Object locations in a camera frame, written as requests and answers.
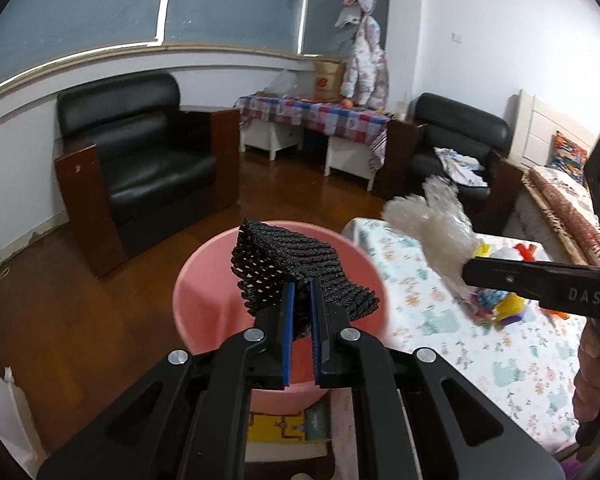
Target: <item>purple object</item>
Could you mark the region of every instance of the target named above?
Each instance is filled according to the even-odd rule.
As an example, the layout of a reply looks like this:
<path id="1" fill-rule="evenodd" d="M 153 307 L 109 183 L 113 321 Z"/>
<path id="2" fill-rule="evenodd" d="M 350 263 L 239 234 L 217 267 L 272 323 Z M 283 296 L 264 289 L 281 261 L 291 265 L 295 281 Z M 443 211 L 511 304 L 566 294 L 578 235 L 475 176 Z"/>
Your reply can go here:
<path id="1" fill-rule="evenodd" d="M 505 319 L 503 319 L 500 322 L 500 324 L 502 326 L 507 326 L 507 325 L 510 325 L 512 323 L 517 323 L 519 321 L 522 321 L 523 317 L 525 317 L 525 313 L 524 312 L 522 312 L 520 314 L 514 314 L 513 316 L 509 316 L 509 317 L 506 317 Z"/>
<path id="2" fill-rule="evenodd" d="M 561 462 L 560 465 L 564 471 L 564 475 L 567 477 L 567 480 L 573 480 L 576 478 L 576 475 L 584 469 L 584 463 L 579 460 L 565 460 Z"/>

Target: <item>crumpled cloth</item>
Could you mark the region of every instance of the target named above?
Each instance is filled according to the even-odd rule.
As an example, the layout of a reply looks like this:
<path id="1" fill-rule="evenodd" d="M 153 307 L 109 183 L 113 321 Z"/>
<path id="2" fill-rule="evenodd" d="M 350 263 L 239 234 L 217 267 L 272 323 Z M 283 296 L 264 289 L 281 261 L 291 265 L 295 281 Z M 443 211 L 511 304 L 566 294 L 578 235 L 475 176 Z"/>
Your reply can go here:
<path id="1" fill-rule="evenodd" d="M 442 163 L 442 167 L 448 177 L 456 184 L 468 187 L 487 187 L 487 183 L 474 171 L 480 171 L 483 167 L 477 159 L 472 156 L 460 155 L 456 150 L 450 148 L 433 148 Z"/>

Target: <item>wooden armrest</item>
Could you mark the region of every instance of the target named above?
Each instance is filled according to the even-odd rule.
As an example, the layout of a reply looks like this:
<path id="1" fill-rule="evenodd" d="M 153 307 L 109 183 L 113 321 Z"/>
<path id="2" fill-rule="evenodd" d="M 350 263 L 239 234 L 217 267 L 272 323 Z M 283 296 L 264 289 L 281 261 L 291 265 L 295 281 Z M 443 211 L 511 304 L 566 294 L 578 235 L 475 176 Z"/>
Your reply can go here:
<path id="1" fill-rule="evenodd" d="M 523 173 L 524 168 L 520 164 L 499 157 L 489 198 L 474 220 L 474 231 L 493 235 L 502 233 L 516 204 Z"/>
<path id="2" fill-rule="evenodd" d="M 60 137 L 54 141 L 54 159 L 95 147 L 94 142 L 86 135 L 77 134 L 71 137 Z"/>
<path id="3" fill-rule="evenodd" d="M 240 196 L 240 111 L 213 112 L 209 118 L 211 153 L 216 158 L 214 206 L 224 209 Z"/>
<path id="4" fill-rule="evenodd" d="M 423 121 L 389 121 L 386 131 L 384 164 L 376 173 L 372 193 L 391 200 L 401 196 L 406 187 L 411 157 L 424 134 Z"/>
<path id="5" fill-rule="evenodd" d="M 111 218 L 96 145 L 87 136 L 58 139 L 54 160 L 76 241 L 96 276 L 128 259 Z"/>

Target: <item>floral bedsheet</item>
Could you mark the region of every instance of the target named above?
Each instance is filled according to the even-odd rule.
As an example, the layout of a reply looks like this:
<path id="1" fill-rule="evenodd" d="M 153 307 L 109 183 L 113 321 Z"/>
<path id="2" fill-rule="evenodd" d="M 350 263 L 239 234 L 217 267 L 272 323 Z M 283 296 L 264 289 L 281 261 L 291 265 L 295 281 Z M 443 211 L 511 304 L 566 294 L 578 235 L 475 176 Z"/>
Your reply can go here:
<path id="1" fill-rule="evenodd" d="M 548 317 L 533 301 L 521 322 L 505 328 L 477 320 L 427 267 L 416 240 L 395 233 L 384 221 L 364 218 L 349 222 L 343 234 L 369 254 L 384 279 L 388 322 L 383 342 L 388 347 L 435 349 L 547 451 L 575 442 L 578 423 L 571 397 L 585 318 Z M 479 236 L 494 250 L 523 241 Z M 336 411 L 338 404 L 346 410 L 346 397 L 332 400 Z M 334 416 L 334 446 L 337 435 L 351 438 L 349 426 L 350 419 Z M 346 440 L 337 445 L 347 446 Z"/>

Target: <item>white wall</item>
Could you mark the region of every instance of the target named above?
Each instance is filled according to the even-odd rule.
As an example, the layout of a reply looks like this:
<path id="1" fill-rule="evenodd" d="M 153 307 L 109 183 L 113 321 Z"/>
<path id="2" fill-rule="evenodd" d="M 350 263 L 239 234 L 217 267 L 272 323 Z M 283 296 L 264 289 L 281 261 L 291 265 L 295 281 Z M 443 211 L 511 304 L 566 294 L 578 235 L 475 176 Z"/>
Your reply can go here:
<path id="1" fill-rule="evenodd" d="M 600 10 L 594 0 L 423 0 L 414 94 L 510 120 L 525 89 L 600 130 Z M 451 34 L 462 35 L 462 43 Z"/>
<path id="2" fill-rule="evenodd" d="M 411 100 L 420 37 L 422 0 L 389 0 L 386 56 L 389 67 L 389 110 L 406 95 Z"/>
<path id="3" fill-rule="evenodd" d="M 183 105 L 232 107 L 241 95 L 263 89 L 283 68 L 312 83 L 313 63 L 276 56 L 179 52 L 126 56 L 77 66 L 0 98 L 0 250 L 64 211 L 54 176 L 52 148 L 59 136 L 56 94 L 89 80 L 164 68 L 178 81 Z"/>

